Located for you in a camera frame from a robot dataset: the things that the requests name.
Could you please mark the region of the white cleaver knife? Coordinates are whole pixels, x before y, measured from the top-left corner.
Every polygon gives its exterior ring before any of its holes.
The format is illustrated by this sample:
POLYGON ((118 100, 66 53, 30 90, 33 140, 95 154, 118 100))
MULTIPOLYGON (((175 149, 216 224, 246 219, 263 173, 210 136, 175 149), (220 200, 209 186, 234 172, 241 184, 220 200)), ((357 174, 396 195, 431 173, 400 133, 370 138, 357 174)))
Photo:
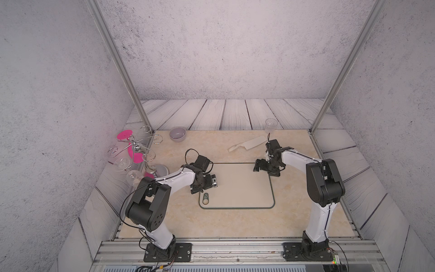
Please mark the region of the white cleaver knife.
POLYGON ((251 140, 236 144, 236 145, 230 147, 228 149, 228 151, 233 152, 239 147, 244 147, 246 150, 250 150, 254 147, 257 147, 257 146, 265 143, 266 141, 267 141, 267 138, 265 136, 259 136, 259 137, 253 138, 251 140))

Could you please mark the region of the beige cutting board green rim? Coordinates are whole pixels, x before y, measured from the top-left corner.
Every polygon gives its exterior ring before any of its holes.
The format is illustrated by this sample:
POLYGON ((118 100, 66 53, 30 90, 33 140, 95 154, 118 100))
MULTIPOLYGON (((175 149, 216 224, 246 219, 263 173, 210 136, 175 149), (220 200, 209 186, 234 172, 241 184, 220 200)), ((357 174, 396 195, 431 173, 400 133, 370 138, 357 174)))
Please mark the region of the beige cutting board green rim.
POLYGON ((211 173, 217 186, 204 190, 199 206, 204 210, 271 209, 275 197, 267 172, 254 172, 254 163, 219 163, 211 173))

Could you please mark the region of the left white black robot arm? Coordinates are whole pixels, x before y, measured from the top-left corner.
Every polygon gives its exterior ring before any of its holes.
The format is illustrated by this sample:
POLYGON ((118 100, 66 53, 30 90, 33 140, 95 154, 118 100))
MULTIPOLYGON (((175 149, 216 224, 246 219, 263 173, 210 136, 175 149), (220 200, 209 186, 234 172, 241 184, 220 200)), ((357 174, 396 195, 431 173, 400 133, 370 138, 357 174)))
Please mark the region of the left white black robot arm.
POLYGON ((183 188, 191 194, 203 192, 215 186, 211 171, 214 163, 198 155, 193 163, 164 177, 144 177, 137 189, 127 197, 125 216, 131 220, 127 226, 138 229, 158 249, 166 250, 175 243, 174 235, 164 223, 171 195, 183 188))

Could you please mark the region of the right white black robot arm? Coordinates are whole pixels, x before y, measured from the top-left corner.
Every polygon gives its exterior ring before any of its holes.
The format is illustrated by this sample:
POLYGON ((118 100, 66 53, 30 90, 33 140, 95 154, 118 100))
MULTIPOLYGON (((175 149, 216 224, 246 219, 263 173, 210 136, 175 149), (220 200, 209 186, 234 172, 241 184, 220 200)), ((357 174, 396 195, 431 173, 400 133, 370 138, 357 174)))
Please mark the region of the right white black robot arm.
POLYGON ((316 159, 292 147, 282 147, 276 139, 266 142, 264 159, 257 159, 254 172, 266 171, 279 177, 286 167, 293 167, 307 178, 307 192, 312 201, 310 220, 300 243, 284 243, 283 258, 287 261, 332 261, 329 247, 329 226, 333 212, 345 195, 338 167, 332 159, 316 159))

